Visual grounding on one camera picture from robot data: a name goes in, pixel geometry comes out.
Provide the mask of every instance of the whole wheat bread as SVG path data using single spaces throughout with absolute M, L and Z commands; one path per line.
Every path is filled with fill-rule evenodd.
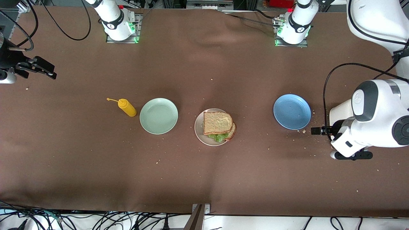
M 225 140 L 227 140 L 227 141 L 231 140 L 234 137 L 235 134 L 236 134 L 236 124 L 233 122 L 233 127 L 232 127 L 229 135 L 225 138 Z
M 228 133 L 233 128 L 233 119 L 230 114 L 223 112 L 205 112 L 203 123 L 203 134 Z

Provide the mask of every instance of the white floor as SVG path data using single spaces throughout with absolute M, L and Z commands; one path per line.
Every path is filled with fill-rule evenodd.
M 88 214 L 74 215 L 76 217 L 86 217 Z M 169 218 L 170 228 L 183 228 L 189 219 L 189 215 L 175 216 Z M 204 218 L 203 230 L 214 230 L 221 227 L 221 230 L 302 230 L 305 226 L 309 217 L 292 217 L 292 216 L 223 216 L 223 215 L 206 215 Z M 37 219 L 43 224 L 47 229 L 47 221 L 43 217 L 37 217 Z M 74 223 L 77 230 L 92 230 L 95 223 L 101 219 L 101 216 L 90 216 L 88 218 L 76 219 L 70 217 Z M 338 218 L 344 228 L 344 230 L 357 230 L 360 219 L 359 218 Z M 19 218 L 17 215 L 9 217 L 4 221 L 0 222 L 0 229 L 8 230 L 10 228 L 17 228 L 20 223 L 25 220 L 24 218 Z M 130 229 L 135 223 L 136 216 L 131 220 L 125 220 L 119 222 L 119 224 L 114 225 L 109 228 L 109 230 L 126 230 Z M 152 223 L 155 219 L 150 219 L 146 221 L 139 229 L 142 230 L 144 226 Z M 63 229 L 70 229 L 67 225 L 63 224 Z M 99 229 L 103 230 L 112 221 L 105 222 Z M 159 222 L 153 229 L 161 230 L 163 228 L 164 221 Z M 360 230 L 405 230 L 409 228 L 409 219 L 389 219 L 389 218 L 364 218 Z M 60 227 L 56 221 L 52 223 L 53 230 L 59 230 Z M 29 219 L 27 221 L 25 230 L 38 230 L 37 225 L 33 220 Z M 330 224 L 329 217 L 313 217 L 308 224 L 307 230 L 335 230 Z

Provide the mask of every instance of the sandwich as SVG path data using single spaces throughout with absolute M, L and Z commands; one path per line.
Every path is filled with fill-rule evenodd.
M 203 134 L 213 138 L 216 142 L 231 140 L 236 133 L 236 124 L 232 117 L 224 112 L 205 112 Z

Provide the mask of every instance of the brown tablecloth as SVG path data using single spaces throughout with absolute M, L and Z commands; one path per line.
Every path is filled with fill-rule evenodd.
M 210 203 L 215 214 L 409 216 L 408 148 L 340 161 L 325 136 L 310 134 L 323 124 L 322 87 L 334 66 L 391 65 L 384 48 L 350 33 L 345 14 L 317 14 L 301 49 L 275 47 L 269 26 L 214 10 L 153 10 L 139 44 L 105 43 L 92 9 L 91 34 L 79 42 L 36 10 L 35 49 L 26 55 L 53 63 L 58 77 L 0 85 L 1 200 L 74 210 L 187 213 Z M 86 33 L 84 9 L 50 11 L 69 35 Z M 19 22 L 34 27 L 32 14 Z M 12 41 L 23 38 L 16 29 Z M 376 74 L 355 66 L 334 72 L 329 108 Z M 274 119 L 273 103 L 286 93 L 311 106 L 306 133 Z M 107 97 L 126 98 L 138 112 L 150 99 L 170 99 L 178 123 L 151 135 Z M 207 108 L 232 114 L 232 141 L 209 147 L 197 139 L 194 122 Z

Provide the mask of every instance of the yellow squeeze bottle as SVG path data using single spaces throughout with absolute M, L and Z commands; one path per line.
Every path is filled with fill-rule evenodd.
M 136 115 L 136 109 L 129 103 L 127 99 L 113 100 L 107 98 L 108 101 L 118 102 L 118 107 L 121 108 L 128 116 L 134 117 Z

